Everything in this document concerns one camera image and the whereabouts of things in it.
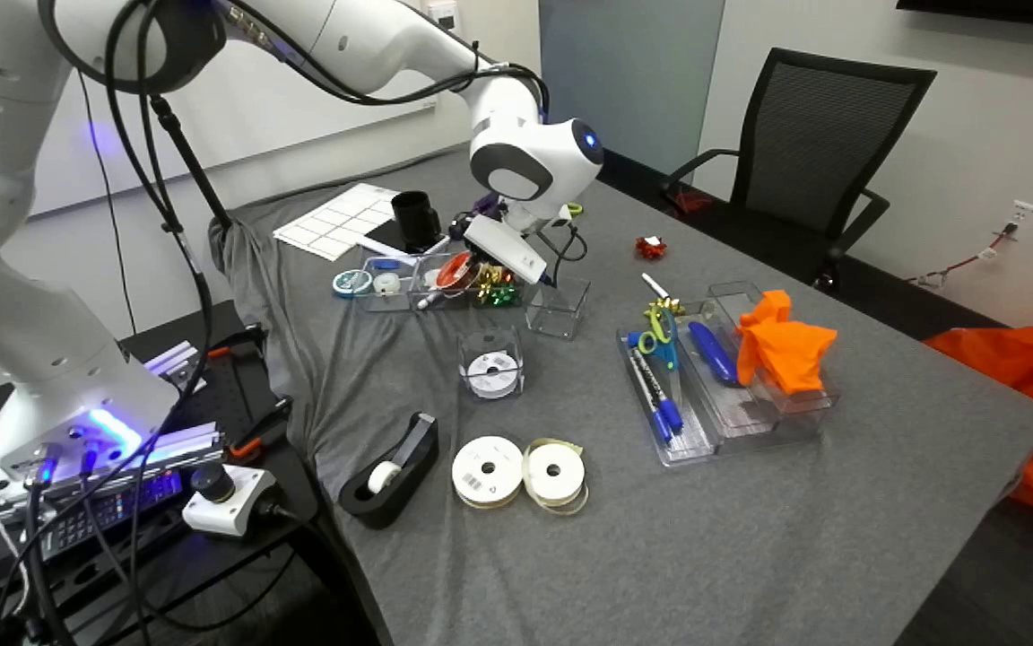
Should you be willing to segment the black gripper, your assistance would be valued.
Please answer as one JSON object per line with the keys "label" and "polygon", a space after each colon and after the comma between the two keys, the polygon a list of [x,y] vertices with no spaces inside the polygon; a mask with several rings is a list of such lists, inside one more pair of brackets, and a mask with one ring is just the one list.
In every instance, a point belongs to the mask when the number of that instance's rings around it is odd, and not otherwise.
{"label": "black gripper", "polygon": [[461,230],[461,240],[478,252],[491,255],[500,267],[504,267],[522,285],[539,285],[549,270],[549,261],[504,221],[491,214],[473,214]]}

